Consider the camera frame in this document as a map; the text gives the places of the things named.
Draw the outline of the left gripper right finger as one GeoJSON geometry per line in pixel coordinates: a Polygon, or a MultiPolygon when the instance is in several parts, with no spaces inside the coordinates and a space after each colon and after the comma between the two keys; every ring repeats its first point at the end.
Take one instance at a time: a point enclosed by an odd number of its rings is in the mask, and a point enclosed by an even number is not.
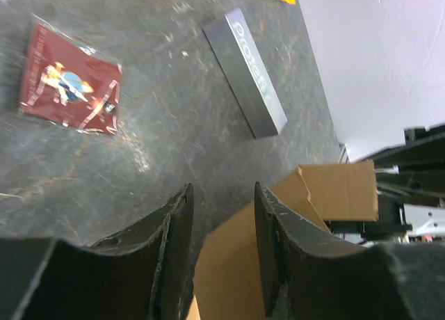
{"type": "Polygon", "coordinates": [[[254,188],[254,219],[264,312],[286,289],[294,319],[443,319],[444,244],[363,247],[254,188]]]}

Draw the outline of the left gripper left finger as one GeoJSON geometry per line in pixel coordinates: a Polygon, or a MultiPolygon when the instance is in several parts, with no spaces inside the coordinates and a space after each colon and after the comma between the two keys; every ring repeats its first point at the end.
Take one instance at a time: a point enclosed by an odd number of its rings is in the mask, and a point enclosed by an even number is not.
{"type": "Polygon", "coordinates": [[[193,186],[91,246],[1,240],[2,319],[185,319],[193,186]]]}

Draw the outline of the brown cardboard box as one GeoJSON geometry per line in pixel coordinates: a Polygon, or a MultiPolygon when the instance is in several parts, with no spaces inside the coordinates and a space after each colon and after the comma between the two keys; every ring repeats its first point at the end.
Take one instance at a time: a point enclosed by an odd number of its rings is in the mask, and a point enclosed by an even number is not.
{"type": "MultiPolygon", "coordinates": [[[[272,191],[292,211],[323,230],[330,219],[378,218],[370,160],[299,165],[272,191]]],[[[206,237],[193,283],[188,319],[265,319],[252,203],[206,237]]]]}

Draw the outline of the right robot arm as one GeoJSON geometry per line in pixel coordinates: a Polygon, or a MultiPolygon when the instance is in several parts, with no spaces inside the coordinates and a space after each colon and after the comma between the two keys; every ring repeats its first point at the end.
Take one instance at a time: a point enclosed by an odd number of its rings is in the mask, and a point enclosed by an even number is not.
{"type": "Polygon", "coordinates": [[[444,240],[444,126],[407,128],[404,137],[404,144],[368,157],[376,168],[378,219],[328,221],[331,232],[358,234],[362,243],[444,240]]]}

